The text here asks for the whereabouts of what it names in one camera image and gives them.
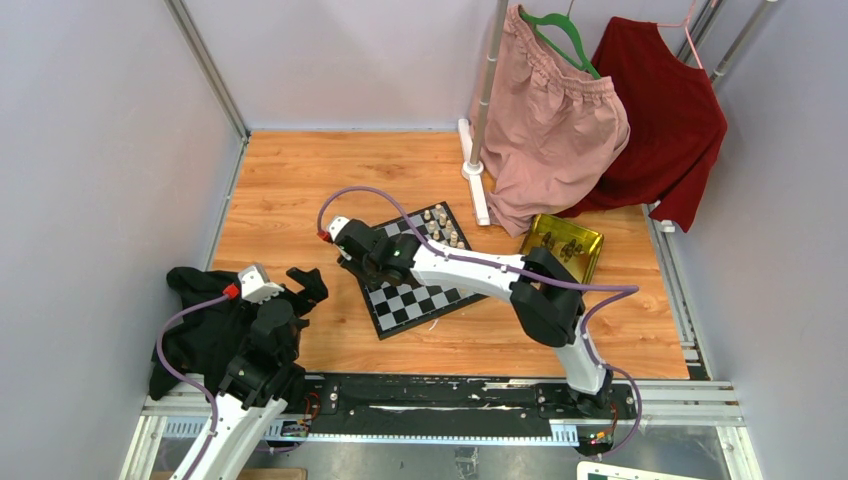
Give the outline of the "black white chess board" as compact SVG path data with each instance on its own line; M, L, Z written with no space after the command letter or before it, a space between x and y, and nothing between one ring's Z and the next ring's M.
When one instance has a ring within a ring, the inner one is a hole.
M429 237L425 233L423 221L419 217L419 214L425 208L411 212L409 214L410 223L406 223L402 218L397 217L377 224L375 229L383 231L389 237L401 233L411 233L413 229L417 229L421 234ZM466 289L440 285L419 285L418 287L400 285L393 287L384 284L382 287L376 289L369 288L361 281L358 282L358 285L376 334L381 340L422 325L428 321L436 320L485 298L482 294L473 293Z

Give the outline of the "yellow transparent piece tray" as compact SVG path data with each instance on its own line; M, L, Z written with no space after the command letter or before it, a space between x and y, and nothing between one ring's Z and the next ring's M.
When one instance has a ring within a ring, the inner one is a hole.
M594 277L604 244L604 235L563 218L539 214L533 218L519 252L529 254L535 247L550 251L580 283Z

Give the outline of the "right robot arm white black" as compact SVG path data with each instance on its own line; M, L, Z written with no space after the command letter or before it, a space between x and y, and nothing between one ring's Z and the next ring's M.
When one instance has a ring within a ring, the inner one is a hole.
M485 254L418 233L389 237L343 216L335 217L323 236L339 250L340 265L373 287L456 288L510 305L524 333L553 349L565 369L575 411L592 418L609 408L613 373L602 364L587 330L585 287L548 250Z

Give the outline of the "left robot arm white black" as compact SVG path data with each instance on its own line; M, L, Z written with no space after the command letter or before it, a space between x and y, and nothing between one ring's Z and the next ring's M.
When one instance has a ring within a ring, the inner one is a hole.
M177 267L167 275L183 302L158 334L155 354L176 383L197 389L211 412L174 479L234 479L282 413L299 412L299 446L323 401L298 365L306 318L329 291L317 269L291 268L293 291L253 264L239 273Z

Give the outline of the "row of light chess pieces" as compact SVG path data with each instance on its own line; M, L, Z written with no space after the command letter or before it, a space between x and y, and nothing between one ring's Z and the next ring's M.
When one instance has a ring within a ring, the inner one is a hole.
M425 233L433 240L458 249L467 249L464 234L446 203L437 203L425 208L420 214Z

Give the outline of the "dark chess pieces in tray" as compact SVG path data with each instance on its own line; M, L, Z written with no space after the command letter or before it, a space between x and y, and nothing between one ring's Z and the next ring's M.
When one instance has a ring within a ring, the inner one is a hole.
M571 238L568 241L559 241L552 236L551 232L547 232L542 237L540 245L563 263L569 262L573 258L579 258L586 253L584 245L579 243L575 238Z

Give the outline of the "black cloth heap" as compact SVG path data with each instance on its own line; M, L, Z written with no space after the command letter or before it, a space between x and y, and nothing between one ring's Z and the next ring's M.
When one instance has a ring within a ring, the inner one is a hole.
M175 267L167 273L166 282L188 308L221 296L238 278L234 272ZM217 393L258 309L257 304L236 298L185 315L164 334L166 359L182 374L202 375L204 387Z

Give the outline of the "white clothes rack stand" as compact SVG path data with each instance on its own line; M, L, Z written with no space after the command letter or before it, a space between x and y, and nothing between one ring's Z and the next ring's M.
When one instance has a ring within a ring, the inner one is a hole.
M457 131L463 155L461 175L468 183L473 218L479 226L490 226L492 224L483 184L485 166L481 160L481 150L498 64L503 24L508 8L509 2L507 0L496 2L488 46L481 67L479 98L473 103L476 110L472 113L471 119L460 118L457 121Z

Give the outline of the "pink hanging shorts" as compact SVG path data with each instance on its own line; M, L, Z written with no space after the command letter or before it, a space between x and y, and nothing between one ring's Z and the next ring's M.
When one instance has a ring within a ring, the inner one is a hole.
M594 78L556 53L509 6L480 158L495 180L494 224L524 234L537 214L577 205L625 150L630 125L611 77Z

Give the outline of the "dark red hanging shirt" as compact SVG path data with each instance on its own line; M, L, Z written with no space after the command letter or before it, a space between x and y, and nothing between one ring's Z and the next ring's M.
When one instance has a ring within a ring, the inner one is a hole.
M613 80L630 139L564 217L652 204L653 219L689 231L728 124L702 69L678 60L655 23L613 17L592 59Z

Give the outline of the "pink clothes hanger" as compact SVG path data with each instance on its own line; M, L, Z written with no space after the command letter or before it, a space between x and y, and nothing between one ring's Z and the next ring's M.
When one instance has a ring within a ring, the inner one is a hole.
M679 23L658 23L657 27L658 28L674 28L674 29L682 30L684 32L684 35L685 35L686 45L689 47L690 56L695 61L696 66L699 69L703 70L704 66L703 66L703 63L702 63L700 56L697 52L696 43L695 43L694 38L692 36L692 33L690 31L690 24L691 24L691 21L692 21L692 17L695 13L695 7L697 6L697 4L698 4L697 0L691 1L689 8L688 8L688 11L686 13L686 16L683 18L683 20L681 22L679 22Z

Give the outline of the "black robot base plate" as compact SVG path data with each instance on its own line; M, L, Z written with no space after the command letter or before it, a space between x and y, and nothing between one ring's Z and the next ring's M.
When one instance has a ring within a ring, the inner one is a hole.
M307 376L273 438L293 432L298 415L314 441L564 446L593 456L630 437L641 402L616 381L592 396L562 379L325 373Z

